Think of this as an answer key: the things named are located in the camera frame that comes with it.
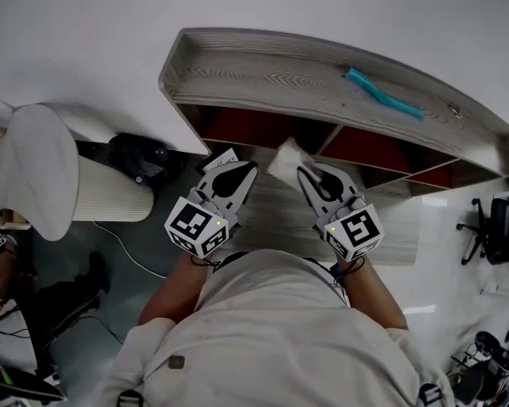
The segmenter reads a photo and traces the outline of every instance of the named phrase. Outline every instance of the person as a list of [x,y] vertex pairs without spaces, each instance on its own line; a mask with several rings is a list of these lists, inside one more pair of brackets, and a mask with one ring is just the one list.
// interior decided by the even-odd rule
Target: person
[[89,257],[90,270],[72,282],[57,282],[28,293],[13,282],[21,263],[17,241],[0,230],[0,365],[47,377],[54,373],[48,353],[51,343],[109,290],[105,263]]
[[369,260],[352,264],[338,257],[335,277],[313,260],[258,250],[228,257],[207,279],[204,261],[183,254],[93,405],[454,406]]

